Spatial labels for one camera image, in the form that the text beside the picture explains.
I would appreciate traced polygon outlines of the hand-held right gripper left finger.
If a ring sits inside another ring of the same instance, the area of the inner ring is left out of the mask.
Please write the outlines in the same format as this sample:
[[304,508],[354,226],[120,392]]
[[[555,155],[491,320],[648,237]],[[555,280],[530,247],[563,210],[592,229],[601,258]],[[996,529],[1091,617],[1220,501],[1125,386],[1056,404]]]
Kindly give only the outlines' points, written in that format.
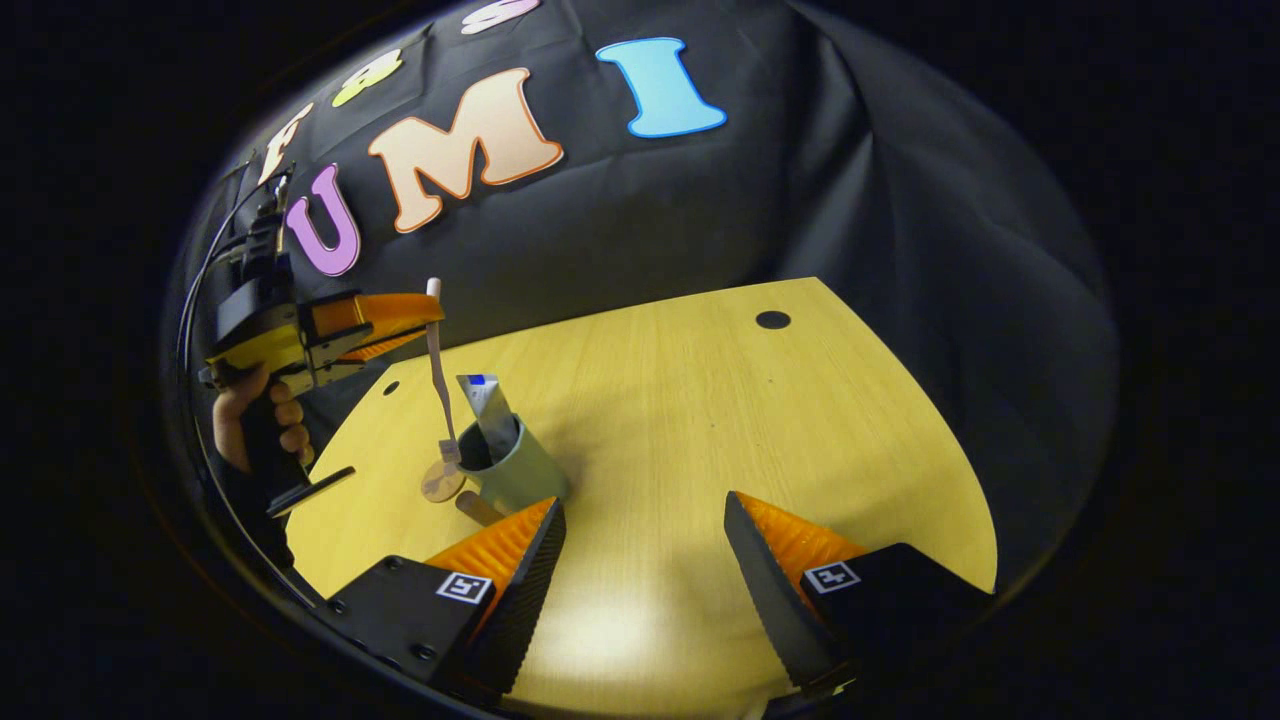
[[547,497],[425,562],[389,555],[325,602],[356,648],[440,693],[498,701],[527,656],[567,534]]

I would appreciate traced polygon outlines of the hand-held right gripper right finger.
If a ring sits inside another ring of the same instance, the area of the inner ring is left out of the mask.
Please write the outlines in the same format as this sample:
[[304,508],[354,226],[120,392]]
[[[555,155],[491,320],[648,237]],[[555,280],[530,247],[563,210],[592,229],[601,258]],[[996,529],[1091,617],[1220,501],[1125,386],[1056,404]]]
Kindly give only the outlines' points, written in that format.
[[726,496],[724,533],[765,635],[804,694],[897,680],[995,606],[992,593],[911,544],[865,550],[740,491]]

